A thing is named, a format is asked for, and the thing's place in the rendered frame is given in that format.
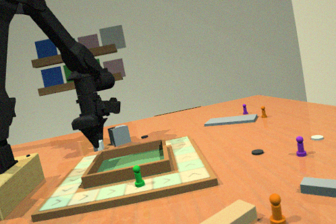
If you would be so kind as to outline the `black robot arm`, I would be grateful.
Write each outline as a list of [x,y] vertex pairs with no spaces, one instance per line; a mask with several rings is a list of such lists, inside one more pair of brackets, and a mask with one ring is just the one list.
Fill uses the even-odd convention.
[[[46,6],[45,0],[0,0],[0,175],[18,162],[14,159],[10,144],[7,143],[9,126],[13,117],[16,117],[16,98],[9,98],[5,89],[8,33],[14,14],[30,16],[51,39],[60,51],[67,69],[71,71],[67,81],[74,81],[78,96],[110,89],[115,83],[115,78],[108,68],[102,68],[89,49],[72,38]],[[102,101],[99,97],[96,108],[98,115],[118,114],[120,102],[113,97],[109,101]]]

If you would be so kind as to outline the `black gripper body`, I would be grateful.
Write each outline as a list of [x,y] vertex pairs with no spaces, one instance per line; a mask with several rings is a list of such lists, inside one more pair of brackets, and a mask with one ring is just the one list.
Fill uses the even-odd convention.
[[76,103],[80,104],[81,114],[80,117],[72,121],[73,130],[94,127],[99,124],[99,121],[103,119],[103,116],[110,115],[109,113],[98,115],[96,101],[99,97],[100,95],[98,95],[97,92],[78,96]]

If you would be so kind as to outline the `orange game pawn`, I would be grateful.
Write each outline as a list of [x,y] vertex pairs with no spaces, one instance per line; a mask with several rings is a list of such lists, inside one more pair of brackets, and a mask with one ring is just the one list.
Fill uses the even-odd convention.
[[262,110],[262,118],[267,118],[267,115],[266,115],[266,112],[265,112],[265,107],[261,107],[261,110]]
[[286,224],[285,216],[281,214],[281,198],[278,194],[271,194],[269,196],[269,201],[271,203],[272,215],[269,217],[271,224]]

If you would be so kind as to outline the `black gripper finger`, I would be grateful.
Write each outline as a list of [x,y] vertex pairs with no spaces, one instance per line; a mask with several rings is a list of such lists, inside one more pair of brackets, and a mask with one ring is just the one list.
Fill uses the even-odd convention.
[[90,141],[90,143],[95,147],[99,147],[99,134],[98,134],[98,129],[101,126],[101,123],[98,125],[91,127],[91,128],[82,128],[79,129],[85,136],[86,138]]
[[104,118],[104,119],[99,121],[99,123],[101,123],[101,126],[98,129],[99,140],[103,140],[103,128],[104,128],[104,124],[107,120],[108,120],[108,118]]

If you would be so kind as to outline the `purple game pawn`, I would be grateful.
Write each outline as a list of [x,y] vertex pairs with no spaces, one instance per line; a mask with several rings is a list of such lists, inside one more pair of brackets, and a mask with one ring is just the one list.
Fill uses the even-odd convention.
[[248,114],[248,112],[247,112],[247,109],[246,109],[246,104],[243,104],[242,106],[243,106],[243,109],[244,109],[244,112],[243,112],[243,114],[244,114],[244,115],[247,115],[247,114]]
[[296,141],[298,142],[298,151],[296,151],[296,155],[299,157],[305,157],[306,156],[306,151],[304,150],[304,139],[301,136],[298,136],[296,138]]

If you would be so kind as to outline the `white flat disc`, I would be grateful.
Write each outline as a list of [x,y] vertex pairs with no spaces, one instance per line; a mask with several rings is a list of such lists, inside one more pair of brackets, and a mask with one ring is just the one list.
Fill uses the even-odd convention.
[[319,141],[319,140],[323,140],[323,136],[321,136],[321,135],[315,135],[315,136],[311,136],[311,139],[315,140],[315,141]]

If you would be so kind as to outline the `grey die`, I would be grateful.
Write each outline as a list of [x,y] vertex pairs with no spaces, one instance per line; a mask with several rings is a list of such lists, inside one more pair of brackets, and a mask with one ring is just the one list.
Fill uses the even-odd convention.
[[98,148],[93,147],[93,149],[94,149],[94,152],[99,151],[99,150],[103,150],[104,149],[103,140],[99,140],[99,147]]

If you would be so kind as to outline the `green game pawn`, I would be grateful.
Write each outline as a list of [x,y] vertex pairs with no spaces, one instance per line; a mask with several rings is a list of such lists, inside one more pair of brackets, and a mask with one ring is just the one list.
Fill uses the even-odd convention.
[[136,187],[137,188],[142,187],[145,183],[144,183],[144,180],[142,180],[141,178],[140,167],[138,165],[133,166],[133,171],[136,177],[136,182],[135,182]]

